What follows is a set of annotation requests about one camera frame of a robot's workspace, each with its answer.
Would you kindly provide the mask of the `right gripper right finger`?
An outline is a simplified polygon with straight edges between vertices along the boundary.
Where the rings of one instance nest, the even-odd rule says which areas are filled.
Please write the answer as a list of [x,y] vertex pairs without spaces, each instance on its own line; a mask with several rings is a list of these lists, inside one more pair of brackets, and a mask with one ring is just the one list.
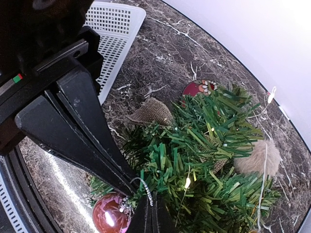
[[176,233],[173,220],[164,203],[164,199],[157,193],[152,193],[152,232],[153,233]]

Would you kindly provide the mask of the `beige fluffy ornament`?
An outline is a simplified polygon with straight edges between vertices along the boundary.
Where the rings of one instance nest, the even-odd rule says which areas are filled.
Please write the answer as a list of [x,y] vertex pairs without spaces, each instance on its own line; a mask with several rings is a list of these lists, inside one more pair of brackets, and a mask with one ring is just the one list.
[[249,174],[266,171],[266,176],[275,176],[278,172],[281,155],[273,140],[259,140],[254,143],[250,156],[234,158],[234,167],[237,173]]

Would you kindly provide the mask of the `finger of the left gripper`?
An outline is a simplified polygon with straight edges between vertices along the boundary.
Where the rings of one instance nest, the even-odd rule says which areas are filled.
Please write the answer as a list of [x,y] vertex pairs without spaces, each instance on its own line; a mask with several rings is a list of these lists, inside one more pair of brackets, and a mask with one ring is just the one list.
[[46,92],[46,97],[78,137],[78,145],[90,152],[80,156],[78,166],[120,192],[135,192],[135,173],[111,135],[90,73],[72,69],[56,83],[58,91]]
[[133,186],[81,132],[68,124],[53,105],[39,96],[15,117],[17,127],[45,150],[97,176],[120,193],[131,196]]

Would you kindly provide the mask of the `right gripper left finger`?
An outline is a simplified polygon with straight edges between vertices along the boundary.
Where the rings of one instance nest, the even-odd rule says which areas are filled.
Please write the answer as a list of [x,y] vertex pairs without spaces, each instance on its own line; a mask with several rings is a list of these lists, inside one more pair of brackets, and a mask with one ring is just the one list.
[[152,233],[152,208],[147,196],[139,201],[126,233]]

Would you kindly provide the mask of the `red floral plate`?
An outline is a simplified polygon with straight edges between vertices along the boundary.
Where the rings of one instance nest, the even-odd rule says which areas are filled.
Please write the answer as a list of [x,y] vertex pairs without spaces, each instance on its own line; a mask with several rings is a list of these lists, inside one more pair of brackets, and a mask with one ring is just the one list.
[[199,94],[208,96],[211,94],[211,90],[217,90],[218,86],[215,81],[207,79],[198,79],[190,82],[183,89],[182,96],[195,97]]

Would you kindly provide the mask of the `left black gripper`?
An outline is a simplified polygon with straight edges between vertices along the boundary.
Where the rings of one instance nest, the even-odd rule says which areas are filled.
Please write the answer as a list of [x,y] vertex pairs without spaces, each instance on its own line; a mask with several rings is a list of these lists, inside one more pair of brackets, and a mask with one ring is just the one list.
[[82,65],[99,77],[99,35],[85,25],[90,0],[0,3],[0,153],[24,138],[15,116],[59,78]]

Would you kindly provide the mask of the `pink ball ornament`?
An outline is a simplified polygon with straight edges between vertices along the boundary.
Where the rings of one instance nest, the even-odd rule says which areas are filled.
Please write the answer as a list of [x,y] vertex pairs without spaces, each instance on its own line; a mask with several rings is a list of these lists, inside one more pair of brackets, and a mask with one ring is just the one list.
[[131,220],[121,207],[125,196],[116,192],[103,195],[93,207],[92,218],[100,233],[125,233]]

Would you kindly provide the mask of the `small potted christmas tree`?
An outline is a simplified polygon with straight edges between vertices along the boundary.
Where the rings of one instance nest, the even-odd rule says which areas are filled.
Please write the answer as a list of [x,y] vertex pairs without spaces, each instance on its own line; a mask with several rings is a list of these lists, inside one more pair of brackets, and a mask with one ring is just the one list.
[[[218,86],[208,96],[182,96],[170,110],[173,124],[133,124],[123,147],[137,173],[138,190],[121,207],[133,217],[143,196],[163,199],[177,233],[260,233],[262,220],[279,197],[272,176],[237,173],[234,158],[251,155],[265,140],[253,126],[255,106],[237,85]],[[98,178],[91,188],[99,197],[118,192]]]

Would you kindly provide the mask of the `white plastic basket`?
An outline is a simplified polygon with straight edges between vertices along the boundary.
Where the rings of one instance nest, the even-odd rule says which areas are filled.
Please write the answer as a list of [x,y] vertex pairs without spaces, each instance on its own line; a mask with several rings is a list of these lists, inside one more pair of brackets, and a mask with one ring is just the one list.
[[98,52],[104,58],[96,80],[101,86],[100,104],[105,102],[145,17],[146,11],[140,7],[103,1],[94,1],[88,10],[85,25],[100,36]]

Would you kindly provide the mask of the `small seashell ornament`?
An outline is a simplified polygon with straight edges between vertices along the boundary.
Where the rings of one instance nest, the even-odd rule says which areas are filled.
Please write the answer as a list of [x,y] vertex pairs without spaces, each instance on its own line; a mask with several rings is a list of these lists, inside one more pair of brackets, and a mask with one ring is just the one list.
[[155,98],[148,98],[127,118],[130,122],[137,125],[157,123],[160,126],[170,126],[173,124],[173,116],[169,108]]

